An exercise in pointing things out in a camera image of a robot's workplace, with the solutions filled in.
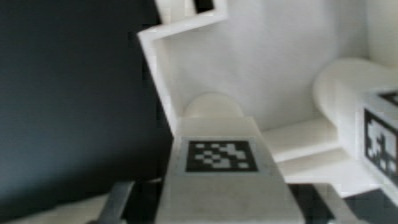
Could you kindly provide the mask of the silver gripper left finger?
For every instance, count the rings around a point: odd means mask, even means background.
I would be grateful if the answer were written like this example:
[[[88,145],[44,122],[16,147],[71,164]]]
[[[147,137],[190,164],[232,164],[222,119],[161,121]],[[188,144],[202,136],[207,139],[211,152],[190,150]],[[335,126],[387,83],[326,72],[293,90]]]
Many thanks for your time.
[[[159,181],[117,182],[97,218],[87,224],[154,224]]]

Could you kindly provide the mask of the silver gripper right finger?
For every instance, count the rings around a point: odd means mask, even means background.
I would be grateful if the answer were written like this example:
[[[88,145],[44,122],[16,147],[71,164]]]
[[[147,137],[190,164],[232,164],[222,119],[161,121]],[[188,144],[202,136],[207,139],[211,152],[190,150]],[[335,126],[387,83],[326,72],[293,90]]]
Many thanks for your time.
[[[291,224],[369,224],[353,214],[330,184],[295,183],[289,192],[298,208]]]

